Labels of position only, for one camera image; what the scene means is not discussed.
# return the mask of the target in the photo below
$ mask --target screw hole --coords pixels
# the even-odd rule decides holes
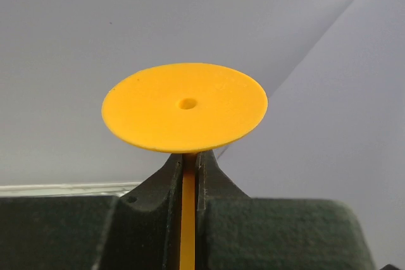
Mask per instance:
[[[194,98],[185,98],[182,99],[179,103],[178,103],[178,107],[180,109],[183,110],[189,110],[192,109],[193,107],[195,107],[197,105],[197,101]]]
[[[130,204],[136,202],[137,200],[138,200],[138,199],[137,199],[135,196],[133,196],[133,195],[129,195],[128,198],[127,198],[127,201],[128,201]]]

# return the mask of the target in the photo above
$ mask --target clamp jaw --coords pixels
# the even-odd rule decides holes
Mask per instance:
[[[251,199],[213,151],[196,161],[196,269],[375,269],[353,213]],[[182,156],[123,197],[0,199],[0,269],[178,269]]]

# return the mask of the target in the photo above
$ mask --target white paper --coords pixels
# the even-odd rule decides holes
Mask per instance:
[[[203,61],[271,94],[351,1],[0,0],[0,185],[144,180],[167,155],[109,133],[112,86]]]
[[[338,199],[377,269],[405,267],[405,0],[355,0],[221,168],[247,194]]]

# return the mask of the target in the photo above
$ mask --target center hole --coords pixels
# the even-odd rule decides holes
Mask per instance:
[[[194,98],[185,98],[182,99],[179,103],[178,103],[178,107],[180,109],[183,110],[189,110],[192,109],[193,107],[195,107],[197,105],[197,101]]]

